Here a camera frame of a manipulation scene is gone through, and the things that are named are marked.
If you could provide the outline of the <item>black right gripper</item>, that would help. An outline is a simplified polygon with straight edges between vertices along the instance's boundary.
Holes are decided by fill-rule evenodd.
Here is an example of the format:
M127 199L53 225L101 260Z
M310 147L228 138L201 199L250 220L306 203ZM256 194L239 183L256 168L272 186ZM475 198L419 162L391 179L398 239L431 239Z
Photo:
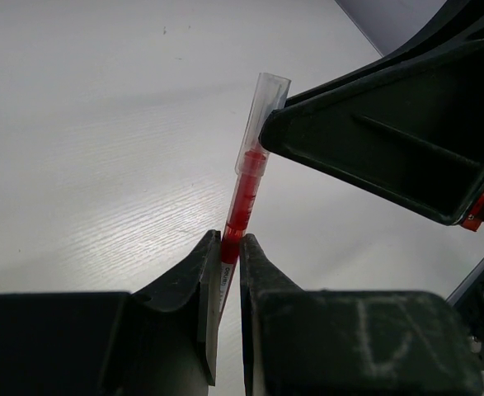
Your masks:
M484 224L484 28L274 113L268 151L437 223Z

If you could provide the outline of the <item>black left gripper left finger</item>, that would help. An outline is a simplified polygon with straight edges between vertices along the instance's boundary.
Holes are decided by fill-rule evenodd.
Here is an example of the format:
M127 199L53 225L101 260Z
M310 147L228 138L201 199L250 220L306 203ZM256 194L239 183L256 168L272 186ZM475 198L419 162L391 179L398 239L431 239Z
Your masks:
M0 294L0 395L206 395L220 234L141 290Z

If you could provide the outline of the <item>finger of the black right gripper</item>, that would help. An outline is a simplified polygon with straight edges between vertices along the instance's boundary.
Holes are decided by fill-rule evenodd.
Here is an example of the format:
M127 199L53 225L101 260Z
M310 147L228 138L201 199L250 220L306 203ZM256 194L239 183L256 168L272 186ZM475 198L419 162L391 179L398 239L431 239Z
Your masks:
M465 37L484 28L484 1L447 1L406 43L387 55L416 57L455 37Z

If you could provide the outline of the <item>clear pen cap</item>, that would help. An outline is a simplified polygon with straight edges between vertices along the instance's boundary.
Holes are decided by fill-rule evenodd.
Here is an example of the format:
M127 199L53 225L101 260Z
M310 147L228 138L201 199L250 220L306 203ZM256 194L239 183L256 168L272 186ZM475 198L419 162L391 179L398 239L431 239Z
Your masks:
M291 81L271 73L260 73L252 98L247 125L237 156L237 175L249 174L261 177L269 157L269 151L260 143L260 134L267 118L273 111L284 108Z

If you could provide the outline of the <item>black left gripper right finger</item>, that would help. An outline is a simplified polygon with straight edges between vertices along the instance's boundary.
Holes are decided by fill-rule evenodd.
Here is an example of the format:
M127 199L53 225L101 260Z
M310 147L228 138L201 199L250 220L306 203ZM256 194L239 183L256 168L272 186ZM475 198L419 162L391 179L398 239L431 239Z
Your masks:
M425 291L303 290L240 244L248 395L480 395L456 310Z

